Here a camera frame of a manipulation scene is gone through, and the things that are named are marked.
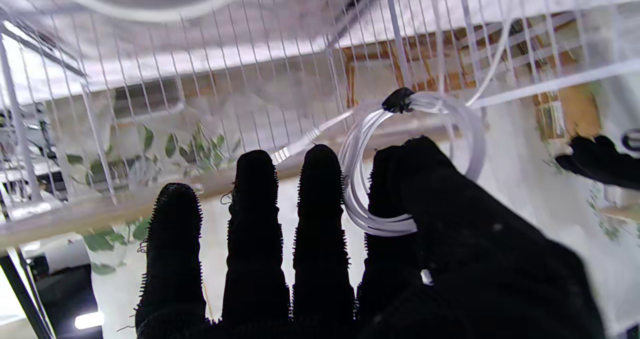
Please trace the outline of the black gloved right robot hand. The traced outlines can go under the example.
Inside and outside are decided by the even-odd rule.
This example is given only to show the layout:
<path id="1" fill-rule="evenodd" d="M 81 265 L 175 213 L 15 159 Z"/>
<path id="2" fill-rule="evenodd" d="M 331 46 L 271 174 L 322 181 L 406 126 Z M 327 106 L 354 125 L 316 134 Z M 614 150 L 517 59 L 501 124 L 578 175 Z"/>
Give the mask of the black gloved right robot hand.
<path id="1" fill-rule="evenodd" d="M 187 184 L 158 194 L 147 237 L 138 339 L 604 339 L 585 266 L 465 177 L 428 137 L 378 150 L 370 211 L 417 232 L 366 235 L 350 284 L 343 175 L 318 144 L 304 157 L 288 288 L 278 179 L 264 150 L 237 160 L 221 320 L 205 314 L 202 209 Z"/>

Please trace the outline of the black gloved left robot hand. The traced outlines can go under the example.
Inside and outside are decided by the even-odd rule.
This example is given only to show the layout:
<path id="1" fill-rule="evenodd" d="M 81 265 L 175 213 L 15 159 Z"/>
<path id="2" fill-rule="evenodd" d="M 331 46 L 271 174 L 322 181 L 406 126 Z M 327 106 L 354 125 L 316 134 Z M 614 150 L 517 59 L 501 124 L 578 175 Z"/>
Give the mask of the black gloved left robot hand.
<path id="1" fill-rule="evenodd" d="M 640 159 L 618 152 L 608 137 L 575 136 L 569 146 L 571 154 L 555 157 L 563 170 L 607 186 L 640 190 Z"/>

